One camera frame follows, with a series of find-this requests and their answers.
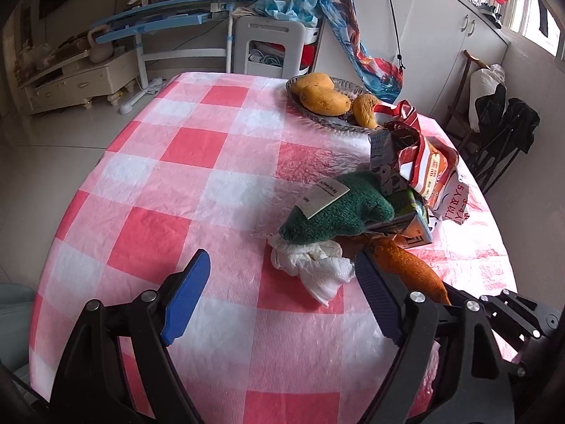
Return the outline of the wooden chair with clothes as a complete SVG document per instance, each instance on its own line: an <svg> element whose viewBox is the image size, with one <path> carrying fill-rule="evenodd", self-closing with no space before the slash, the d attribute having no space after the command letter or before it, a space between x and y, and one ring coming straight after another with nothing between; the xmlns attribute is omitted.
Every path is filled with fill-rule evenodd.
<svg viewBox="0 0 565 424"><path fill-rule="evenodd" d="M507 103L506 72L500 64L487 65L467 50L462 78L452 104L447 106L444 130L458 149L478 145L500 124Z"/></svg>

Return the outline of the green plush toy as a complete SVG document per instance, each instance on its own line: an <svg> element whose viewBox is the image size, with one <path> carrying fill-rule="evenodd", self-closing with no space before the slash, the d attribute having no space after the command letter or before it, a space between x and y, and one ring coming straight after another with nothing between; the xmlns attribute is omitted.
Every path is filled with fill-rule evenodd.
<svg viewBox="0 0 565 424"><path fill-rule="evenodd" d="M376 175L367 170L325 178L310 187L296 202L279 228L292 244L306 245L355 236L373 223L394 219L394 207L380 191Z"/></svg>

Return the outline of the yellow mango right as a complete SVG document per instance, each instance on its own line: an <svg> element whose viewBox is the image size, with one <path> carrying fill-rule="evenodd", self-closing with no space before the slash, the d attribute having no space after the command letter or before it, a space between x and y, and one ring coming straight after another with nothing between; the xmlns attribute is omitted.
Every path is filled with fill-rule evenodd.
<svg viewBox="0 0 565 424"><path fill-rule="evenodd" d="M352 103L352 112L356 123L367 129L377 128L374 117L374 108L381 104L381 100L372 94L361 94Z"/></svg>

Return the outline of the white plastic stool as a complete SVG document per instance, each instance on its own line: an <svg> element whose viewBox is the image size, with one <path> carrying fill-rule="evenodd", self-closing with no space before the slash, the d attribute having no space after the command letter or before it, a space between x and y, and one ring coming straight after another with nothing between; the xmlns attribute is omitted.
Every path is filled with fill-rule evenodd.
<svg viewBox="0 0 565 424"><path fill-rule="evenodd" d="M233 72L267 78L293 78L301 68L307 30L300 22L243 16L234 24Z"/></svg>

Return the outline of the yellow mango front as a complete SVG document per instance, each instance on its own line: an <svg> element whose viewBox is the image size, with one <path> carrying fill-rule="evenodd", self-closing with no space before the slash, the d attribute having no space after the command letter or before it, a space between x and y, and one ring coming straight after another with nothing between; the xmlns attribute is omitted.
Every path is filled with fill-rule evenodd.
<svg viewBox="0 0 565 424"><path fill-rule="evenodd" d="M321 86L308 86L299 94L301 104L310 112L322 116L337 117L351 109L348 96Z"/></svg>

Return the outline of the cream tv cabinet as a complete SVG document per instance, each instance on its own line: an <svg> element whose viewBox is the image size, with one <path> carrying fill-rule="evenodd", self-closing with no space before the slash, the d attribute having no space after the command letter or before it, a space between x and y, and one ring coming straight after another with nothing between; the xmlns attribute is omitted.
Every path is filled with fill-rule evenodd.
<svg viewBox="0 0 565 424"><path fill-rule="evenodd" d="M84 51L36 74L19 89L31 115L78 105L89 108L94 98L100 97L117 106L124 91L134 90L137 76L134 51L112 55L98 64Z"/></svg>

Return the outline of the pink kettlebell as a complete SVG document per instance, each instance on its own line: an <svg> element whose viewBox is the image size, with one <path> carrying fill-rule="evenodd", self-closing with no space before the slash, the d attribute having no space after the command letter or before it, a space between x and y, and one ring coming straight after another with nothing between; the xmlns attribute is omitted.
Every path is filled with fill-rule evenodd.
<svg viewBox="0 0 565 424"><path fill-rule="evenodd" d="M105 62L114 54L111 42L98 43L98 38L109 32L107 24L95 27L87 33L87 41L90 45L89 59L94 64Z"/></svg>

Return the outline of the white wall cabinet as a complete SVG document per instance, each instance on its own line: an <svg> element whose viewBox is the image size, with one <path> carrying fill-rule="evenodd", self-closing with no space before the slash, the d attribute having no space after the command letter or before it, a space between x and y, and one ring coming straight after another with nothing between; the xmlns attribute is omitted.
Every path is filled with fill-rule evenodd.
<svg viewBox="0 0 565 424"><path fill-rule="evenodd" d="M456 96L465 57L499 64L507 40L466 0L353 0L361 41L375 58L401 54L399 97L442 122Z"/></svg>

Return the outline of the blue kids study desk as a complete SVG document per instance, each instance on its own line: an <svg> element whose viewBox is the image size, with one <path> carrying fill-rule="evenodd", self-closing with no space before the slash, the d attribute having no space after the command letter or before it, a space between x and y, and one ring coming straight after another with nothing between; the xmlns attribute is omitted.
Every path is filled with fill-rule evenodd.
<svg viewBox="0 0 565 424"><path fill-rule="evenodd" d="M151 62L181 58L221 58L225 61L225 71L233 68L234 16L236 8L251 6L256 0L134 0L125 11L101 19L93 27L105 26L108 32L100 37L100 42L133 39L133 47L138 67L140 92L120 106L120 113L129 113L133 105L147 94L154 95L164 84L162 78L148 78L147 66ZM186 42L161 52L148 52L144 49L143 36L158 32L199 27L211 22L226 23L225 46L189 48Z"/></svg>

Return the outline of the light blue plastic bag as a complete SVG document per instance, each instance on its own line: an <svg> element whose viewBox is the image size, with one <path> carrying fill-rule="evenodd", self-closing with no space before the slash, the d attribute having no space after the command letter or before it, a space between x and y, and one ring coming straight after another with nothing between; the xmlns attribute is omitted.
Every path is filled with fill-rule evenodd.
<svg viewBox="0 0 565 424"><path fill-rule="evenodd" d="M254 11L279 21L299 22L306 28L319 26L322 17L319 0L258 0Z"/></svg>

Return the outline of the glass fruit plate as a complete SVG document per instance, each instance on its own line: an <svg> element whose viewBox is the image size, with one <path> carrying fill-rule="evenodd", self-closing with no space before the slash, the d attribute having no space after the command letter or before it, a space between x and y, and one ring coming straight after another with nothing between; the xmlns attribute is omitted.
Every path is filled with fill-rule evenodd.
<svg viewBox="0 0 565 424"><path fill-rule="evenodd" d="M299 111L317 124L360 133L379 127L375 107L381 100L350 81L310 73L289 79L285 87Z"/></svg>

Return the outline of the green juice carton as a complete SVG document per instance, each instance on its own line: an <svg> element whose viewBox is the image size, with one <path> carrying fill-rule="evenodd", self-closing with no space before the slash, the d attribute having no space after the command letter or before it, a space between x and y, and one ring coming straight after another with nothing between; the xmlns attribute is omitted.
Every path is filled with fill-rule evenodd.
<svg viewBox="0 0 565 424"><path fill-rule="evenodd" d="M394 208L394 218L388 222L369 223L369 235L393 239L404 249L428 245L433 241L428 209L414 189L401 190L385 199Z"/></svg>

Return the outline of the red white snack bag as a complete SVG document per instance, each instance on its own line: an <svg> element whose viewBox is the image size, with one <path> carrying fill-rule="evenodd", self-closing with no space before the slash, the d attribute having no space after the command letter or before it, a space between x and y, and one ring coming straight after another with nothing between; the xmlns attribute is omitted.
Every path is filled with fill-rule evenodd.
<svg viewBox="0 0 565 424"><path fill-rule="evenodd" d="M433 217L463 224L469 216L469 186L457 150L425 136L417 110L408 101L376 104L374 118L370 170L379 178L383 193L388 196L409 188Z"/></svg>

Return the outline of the yellow mango back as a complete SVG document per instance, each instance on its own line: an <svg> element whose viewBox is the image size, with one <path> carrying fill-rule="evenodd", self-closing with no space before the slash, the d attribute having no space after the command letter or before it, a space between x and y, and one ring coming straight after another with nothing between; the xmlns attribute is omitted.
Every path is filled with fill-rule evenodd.
<svg viewBox="0 0 565 424"><path fill-rule="evenodd" d="M290 91L292 94L299 95L301 90L308 86L321 86L327 89L333 89L334 83L327 74L310 73L297 76L297 78L292 81Z"/></svg>

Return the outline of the yellow mango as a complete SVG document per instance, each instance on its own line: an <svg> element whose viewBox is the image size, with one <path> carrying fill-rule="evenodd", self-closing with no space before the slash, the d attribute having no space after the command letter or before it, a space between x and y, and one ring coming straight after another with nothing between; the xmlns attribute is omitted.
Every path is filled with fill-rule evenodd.
<svg viewBox="0 0 565 424"><path fill-rule="evenodd" d="M367 129L377 128L374 117L374 108L381 104L381 100L372 94L361 94L352 103L352 112L356 123Z"/></svg>
<svg viewBox="0 0 565 424"><path fill-rule="evenodd" d="M290 91L292 94L299 95L301 90L308 86L321 86L327 89L333 89L334 83L327 74L310 73L297 76L297 78L292 81Z"/></svg>
<svg viewBox="0 0 565 424"><path fill-rule="evenodd" d="M322 116L337 117L351 109L348 96L321 86L308 86L299 94L301 104L310 112Z"/></svg>

